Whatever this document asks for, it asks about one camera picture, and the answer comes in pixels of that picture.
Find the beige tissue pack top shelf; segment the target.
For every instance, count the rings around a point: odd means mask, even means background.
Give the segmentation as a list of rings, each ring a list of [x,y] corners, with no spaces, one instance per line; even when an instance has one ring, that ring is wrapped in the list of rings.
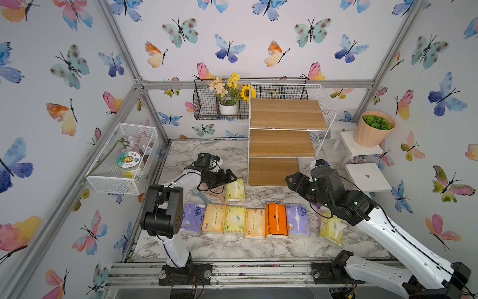
[[[245,238],[264,239],[266,237],[265,209],[246,209]]]

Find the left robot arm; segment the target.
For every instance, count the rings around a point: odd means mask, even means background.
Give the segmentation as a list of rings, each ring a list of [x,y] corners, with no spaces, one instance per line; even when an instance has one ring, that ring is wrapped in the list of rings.
[[[180,234],[184,195],[199,189],[202,184],[215,189],[237,180],[232,171],[222,169],[221,164],[218,156],[200,153],[178,177],[166,184],[152,184],[146,191],[139,223],[150,236],[158,239],[170,267],[186,269],[192,264],[191,254]]]

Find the purple tissue pack bottom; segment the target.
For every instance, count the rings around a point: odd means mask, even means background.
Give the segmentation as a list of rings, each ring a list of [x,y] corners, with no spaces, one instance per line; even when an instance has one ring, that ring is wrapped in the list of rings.
[[[180,231],[185,234],[199,235],[202,232],[205,211],[205,206],[196,203],[186,203],[184,205]]]

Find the purple tissue pack shelf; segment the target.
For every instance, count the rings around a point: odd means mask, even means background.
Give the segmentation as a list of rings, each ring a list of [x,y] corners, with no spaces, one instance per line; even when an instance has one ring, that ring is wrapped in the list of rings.
[[[311,235],[310,222],[307,209],[302,205],[286,205],[286,216],[288,221],[288,237],[309,238]]]

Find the yellow green tissue pack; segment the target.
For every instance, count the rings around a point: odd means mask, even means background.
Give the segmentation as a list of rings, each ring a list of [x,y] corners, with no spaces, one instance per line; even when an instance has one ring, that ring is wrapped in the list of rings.
[[[228,206],[225,211],[224,234],[244,235],[246,226],[246,207]]]

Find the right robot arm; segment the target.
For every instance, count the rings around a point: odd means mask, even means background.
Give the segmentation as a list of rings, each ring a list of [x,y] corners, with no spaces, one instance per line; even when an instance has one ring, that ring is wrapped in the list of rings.
[[[342,177],[323,159],[310,176],[300,172],[285,178],[288,188],[311,204],[320,204],[332,216],[365,232],[389,251],[403,268],[372,262],[343,250],[331,265],[340,281],[363,281],[404,299],[475,299],[469,290],[469,267],[433,253],[392,221],[385,210],[359,188],[347,190]]]

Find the orange tissue pack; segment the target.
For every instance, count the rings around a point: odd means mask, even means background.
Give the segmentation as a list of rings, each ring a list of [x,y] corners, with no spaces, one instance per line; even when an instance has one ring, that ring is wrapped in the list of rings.
[[[288,238],[286,206],[277,203],[266,205],[266,239],[284,240]]]

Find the beige tissue pack shelf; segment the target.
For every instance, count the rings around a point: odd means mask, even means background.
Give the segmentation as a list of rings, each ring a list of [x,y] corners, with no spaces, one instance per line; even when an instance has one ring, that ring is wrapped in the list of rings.
[[[203,234],[223,234],[226,205],[208,204],[202,223]]]
[[[246,209],[245,238],[264,239],[266,237],[265,209]]]

